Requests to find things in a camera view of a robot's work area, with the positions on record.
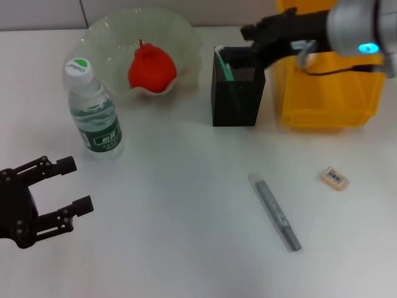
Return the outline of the orange-red toy fruit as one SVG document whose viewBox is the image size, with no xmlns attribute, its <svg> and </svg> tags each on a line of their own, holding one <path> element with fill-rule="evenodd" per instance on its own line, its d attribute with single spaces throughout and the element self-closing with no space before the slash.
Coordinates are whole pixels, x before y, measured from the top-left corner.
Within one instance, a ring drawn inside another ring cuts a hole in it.
<svg viewBox="0 0 397 298">
<path fill-rule="evenodd" d="M 164 50 L 139 40 L 127 77 L 131 88 L 161 93 L 177 78 L 177 69 Z"/>
</svg>

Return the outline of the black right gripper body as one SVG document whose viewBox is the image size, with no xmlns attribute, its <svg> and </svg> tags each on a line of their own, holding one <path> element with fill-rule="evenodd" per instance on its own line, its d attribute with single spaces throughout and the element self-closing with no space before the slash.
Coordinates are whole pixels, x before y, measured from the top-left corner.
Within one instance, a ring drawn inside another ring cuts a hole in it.
<svg viewBox="0 0 397 298">
<path fill-rule="evenodd" d="M 316 53 L 330 52 L 328 15 L 328 10 L 298 14 L 296 8 L 289 8 L 281 14 L 265 17 L 254 26 L 253 52 L 264 67 L 298 55 L 298 50 L 292 47 L 293 42 L 314 40 Z"/>
</svg>

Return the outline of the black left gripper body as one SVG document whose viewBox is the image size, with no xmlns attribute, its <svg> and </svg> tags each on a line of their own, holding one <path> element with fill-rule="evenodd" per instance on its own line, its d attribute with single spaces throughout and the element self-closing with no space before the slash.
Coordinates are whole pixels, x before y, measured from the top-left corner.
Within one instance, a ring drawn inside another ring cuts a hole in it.
<svg viewBox="0 0 397 298">
<path fill-rule="evenodd" d="M 38 216 L 32 194 L 13 169 L 0 170 L 0 239 L 14 241 L 19 248 L 35 244 L 33 220 Z"/>
</svg>

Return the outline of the black mesh pen holder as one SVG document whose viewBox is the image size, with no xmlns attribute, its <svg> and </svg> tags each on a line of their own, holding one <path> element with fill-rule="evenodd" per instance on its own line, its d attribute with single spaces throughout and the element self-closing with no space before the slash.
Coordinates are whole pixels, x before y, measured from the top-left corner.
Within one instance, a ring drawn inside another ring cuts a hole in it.
<svg viewBox="0 0 397 298">
<path fill-rule="evenodd" d="M 248 47 L 216 46 L 213 55 L 211 106 L 214 127 L 253 127 L 266 78 Z"/>
</svg>

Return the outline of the yellow plastic bin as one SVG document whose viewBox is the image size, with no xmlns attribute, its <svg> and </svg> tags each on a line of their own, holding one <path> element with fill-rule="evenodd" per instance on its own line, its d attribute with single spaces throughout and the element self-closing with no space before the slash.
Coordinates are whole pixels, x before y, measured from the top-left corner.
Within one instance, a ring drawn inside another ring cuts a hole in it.
<svg viewBox="0 0 397 298">
<path fill-rule="evenodd" d="M 296 130 L 358 127 L 377 113 L 386 74 L 381 55 L 311 54 L 308 76 L 296 57 L 272 66 L 274 104 L 280 122 Z"/>
</svg>

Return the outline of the translucent wavy fruit bowl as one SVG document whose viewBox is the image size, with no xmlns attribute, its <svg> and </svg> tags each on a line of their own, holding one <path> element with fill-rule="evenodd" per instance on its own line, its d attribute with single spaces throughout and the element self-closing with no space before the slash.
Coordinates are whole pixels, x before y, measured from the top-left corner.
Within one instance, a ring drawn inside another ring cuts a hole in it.
<svg viewBox="0 0 397 298">
<path fill-rule="evenodd" d="M 176 66 L 177 78 L 165 93 L 188 90 L 197 84 L 202 68 L 199 33 L 184 17 L 158 7 L 122 9 L 101 18 L 84 31 L 65 61 L 87 59 L 96 78 L 115 97 L 154 97 L 155 93 L 131 88 L 128 82 L 128 69 L 140 41 L 164 50 Z"/>
</svg>

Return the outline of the mint green pen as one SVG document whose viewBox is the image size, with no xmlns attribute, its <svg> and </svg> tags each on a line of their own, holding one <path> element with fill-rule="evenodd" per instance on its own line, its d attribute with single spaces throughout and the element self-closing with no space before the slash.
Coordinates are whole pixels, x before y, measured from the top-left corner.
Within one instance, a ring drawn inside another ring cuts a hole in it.
<svg viewBox="0 0 397 298">
<path fill-rule="evenodd" d="M 234 76 L 233 76 L 232 70 L 230 68 L 230 65 L 228 63 L 225 63 L 221 56 L 221 51 L 223 49 L 224 49 L 224 46 L 219 45 L 219 46 L 215 47 L 214 52 L 216 55 L 216 59 L 218 60 L 218 63 L 221 67 L 223 77 L 224 77 L 225 81 L 228 83 L 228 89 L 229 89 L 230 97 L 233 101 L 234 111 L 237 115 L 239 115 L 240 105 L 239 105 L 238 92 L 235 89 Z"/>
</svg>

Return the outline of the beige barcode eraser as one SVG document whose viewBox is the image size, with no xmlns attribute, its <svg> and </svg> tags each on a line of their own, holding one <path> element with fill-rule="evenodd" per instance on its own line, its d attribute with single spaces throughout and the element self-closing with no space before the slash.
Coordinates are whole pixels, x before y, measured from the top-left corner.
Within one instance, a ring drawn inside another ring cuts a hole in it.
<svg viewBox="0 0 397 298">
<path fill-rule="evenodd" d="M 321 175 L 322 182 L 335 190 L 342 190 L 347 185 L 347 178 L 332 167 L 328 167 Z"/>
</svg>

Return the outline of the grey marker pen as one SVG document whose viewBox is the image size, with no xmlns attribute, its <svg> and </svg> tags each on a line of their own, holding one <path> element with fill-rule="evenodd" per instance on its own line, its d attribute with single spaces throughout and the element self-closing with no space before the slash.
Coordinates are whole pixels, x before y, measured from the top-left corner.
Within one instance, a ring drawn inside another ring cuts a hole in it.
<svg viewBox="0 0 397 298">
<path fill-rule="evenodd" d="M 248 179 L 259 196 L 259 199 L 264 203 L 269 211 L 270 216 L 280 230 L 280 233 L 289 245 L 290 249 L 292 251 L 301 250 L 301 244 L 298 241 L 297 236 L 265 180 L 256 173 L 249 174 Z"/>
</svg>

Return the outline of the clear green-label water bottle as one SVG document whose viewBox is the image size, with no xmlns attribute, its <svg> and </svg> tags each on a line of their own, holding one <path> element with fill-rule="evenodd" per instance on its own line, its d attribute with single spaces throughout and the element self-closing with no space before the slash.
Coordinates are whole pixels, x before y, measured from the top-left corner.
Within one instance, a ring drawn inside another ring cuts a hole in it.
<svg viewBox="0 0 397 298">
<path fill-rule="evenodd" d="M 95 77 L 89 60 L 73 58 L 65 64 L 68 105 L 80 136 L 96 158 L 114 158 L 123 151 L 123 134 L 115 104 Z"/>
</svg>

